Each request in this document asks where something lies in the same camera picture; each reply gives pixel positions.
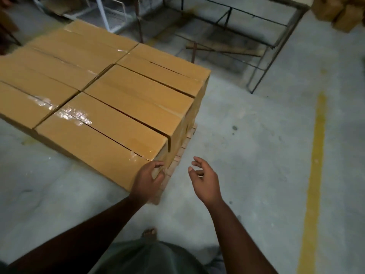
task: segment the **bare foot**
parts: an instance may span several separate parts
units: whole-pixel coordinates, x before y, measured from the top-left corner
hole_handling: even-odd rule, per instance
[[[156,228],[145,229],[141,237],[144,237],[149,240],[157,240],[157,229]]]

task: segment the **wooden pallet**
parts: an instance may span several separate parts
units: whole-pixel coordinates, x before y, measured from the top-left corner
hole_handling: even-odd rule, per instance
[[[163,191],[165,190],[169,180],[171,179],[172,174],[174,174],[174,171],[176,169],[176,167],[179,165],[181,157],[183,156],[186,147],[188,146],[188,143],[190,141],[190,139],[192,138],[192,136],[194,135],[196,128],[197,128],[198,124],[194,124],[193,128],[190,129],[190,131],[186,134],[186,138],[184,140],[184,142],[182,143],[182,146],[180,147],[179,151],[177,151],[177,154],[174,158],[174,161],[171,162],[170,167],[165,171],[165,179],[163,180],[160,189],[158,190],[157,194],[155,197],[153,197],[149,203],[154,204],[154,205],[158,205],[160,200],[161,200],[161,196]]]

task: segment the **concrete floor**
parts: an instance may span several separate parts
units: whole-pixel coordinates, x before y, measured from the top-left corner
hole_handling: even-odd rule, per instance
[[[283,15],[288,13],[281,9]],[[14,7],[11,14],[24,28],[23,38],[58,25],[30,4]],[[27,14],[32,19],[21,23]],[[154,19],[170,25],[170,31],[200,37],[210,33],[204,23],[190,20],[181,25],[176,23],[178,17],[162,12]],[[185,42],[166,32],[156,36],[158,27],[144,24],[146,41],[188,58]],[[134,37],[137,32],[131,28],[124,34]],[[196,119],[198,129],[160,205],[144,206],[116,241],[135,239],[146,227],[156,226],[161,240],[187,248],[202,262],[209,261],[217,238],[187,173],[192,157],[201,156],[218,173],[223,198],[277,271],[296,272],[315,104],[324,92],[327,114],[317,249],[313,251],[316,269],[318,273],[363,273],[364,41],[363,27],[344,34],[308,12],[254,95],[243,86],[248,71],[244,64],[198,52],[196,63],[212,69]],[[0,259],[7,263],[127,195],[116,184],[4,121],[0,121],[0,175]]]

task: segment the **person's right hand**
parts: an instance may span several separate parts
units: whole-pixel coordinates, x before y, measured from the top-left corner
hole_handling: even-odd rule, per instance
[[[194,170],[190,166],[188,168],[189,176],[196,196],[209,208],[222,201],[218,175],[202,158],[194,157],[194,160],[191,164],[203,170]]]

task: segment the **stack of cardboard boxes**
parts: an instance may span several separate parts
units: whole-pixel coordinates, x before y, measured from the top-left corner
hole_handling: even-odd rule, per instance
[[[318,20],[332,22],[332,26],[350,32],[364,18],[365,0],[314,0],[312,11]]]
[[[3,119],[126,190],[148,161],[174,160],[210,75],[81,21],[1,58],[0,68]]]

